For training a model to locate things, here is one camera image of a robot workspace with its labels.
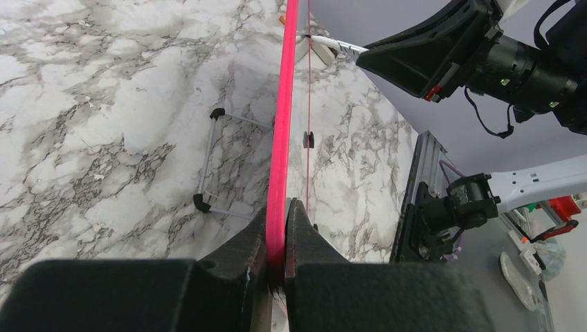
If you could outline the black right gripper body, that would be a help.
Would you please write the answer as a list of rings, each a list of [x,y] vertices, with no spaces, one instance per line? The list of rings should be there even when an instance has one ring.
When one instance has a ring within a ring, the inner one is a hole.
[[[503,11],[497,1],[450,1],[439,14],[436,40],[448,49],[441,53],[440,67],[424,96],[429,102],[439,102],[464,86],[503,36],[498,26]]]

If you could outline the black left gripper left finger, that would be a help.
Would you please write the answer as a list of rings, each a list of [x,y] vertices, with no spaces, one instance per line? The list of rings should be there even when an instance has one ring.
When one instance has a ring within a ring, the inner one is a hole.
[[[53,259],[27,268],[2,331],[267,331],[266,212],[200,260]]]

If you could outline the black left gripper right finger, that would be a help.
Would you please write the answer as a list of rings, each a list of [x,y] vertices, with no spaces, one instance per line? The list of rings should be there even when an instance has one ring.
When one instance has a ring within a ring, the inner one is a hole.
[[[348,261],[293,199],[287,215],[285,296],[291,331],[492,331],[479,290],[444,264]]]

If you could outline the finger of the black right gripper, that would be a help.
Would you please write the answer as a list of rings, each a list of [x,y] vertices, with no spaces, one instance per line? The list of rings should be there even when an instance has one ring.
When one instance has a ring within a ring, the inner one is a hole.
[[[356,64],[408,94],[422,98],[441,64],[441,53],[448,48],[433,39],[412,39],[368,49]]]
[[[427,39],[441,37],[457,30],[460,26],[465,24],[468,19],[475,17],[477,14],[484,15],[486,13],[486,1],[450,1],[445,7],[441,8],[432,17],[429,17],[422,23],[390,37],[372,42],[371,44],[368,44],[366,48],[371,49],[387,44],[407,42],[412,39],[416,40],[423,38],[426,41]]]

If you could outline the pink framed whiteboard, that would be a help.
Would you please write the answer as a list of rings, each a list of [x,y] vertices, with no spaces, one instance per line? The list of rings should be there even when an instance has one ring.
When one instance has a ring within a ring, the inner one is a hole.
[[[296,38],[309,18],[308,1],[285,2],[278,77],[276,116],[273,128],[273,146],[269,173],[269,191],[265,241],[267,245],[267,273],[269,285],[280,312],[284,316],[284,330],[293,331],[290,301],[285,288],[287,261],[287,219],[293,199],[287,196],[291,140],[294,76],[296,65]]]

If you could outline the white brown whiteboard marker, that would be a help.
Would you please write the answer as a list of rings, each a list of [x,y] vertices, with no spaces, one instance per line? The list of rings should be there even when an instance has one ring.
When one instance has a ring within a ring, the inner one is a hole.
[[[354,44],[349,44],[347,42],[332,39],[329,37],[319,36],[319,35],[302,35],[306,39],[310,39],[313,42],[326,46],[328,48],[333,48],[337,52],[342,52],[347,55],[354,55],[359,56],[360,54],[367,52],[368,49],[362,46],[357,46]]]

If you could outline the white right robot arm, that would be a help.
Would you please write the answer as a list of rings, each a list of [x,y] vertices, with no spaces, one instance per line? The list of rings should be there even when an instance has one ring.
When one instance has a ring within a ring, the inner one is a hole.
[[[585,156],[586,2],[550,3],[530,43],[504,18],[499,1],[450,1],[357,64],[467,171]]]

